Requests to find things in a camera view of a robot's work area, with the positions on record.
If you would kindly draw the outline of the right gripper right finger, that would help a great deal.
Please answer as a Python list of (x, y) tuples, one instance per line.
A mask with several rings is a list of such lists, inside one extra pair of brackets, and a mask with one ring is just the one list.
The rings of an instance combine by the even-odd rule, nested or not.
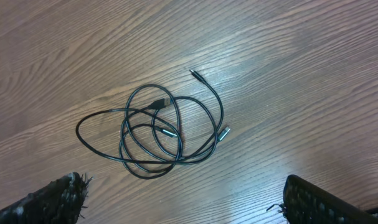
[(293, 174), (276, 206), (288, 223), (378, 224), (378, 207), (362, 210)]

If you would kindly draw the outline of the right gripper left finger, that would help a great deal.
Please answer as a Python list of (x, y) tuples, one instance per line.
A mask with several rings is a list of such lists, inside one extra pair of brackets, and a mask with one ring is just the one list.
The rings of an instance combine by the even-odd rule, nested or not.
[(0, 224), (76, 224), (92, 178), (71, 172), (0, 210)]

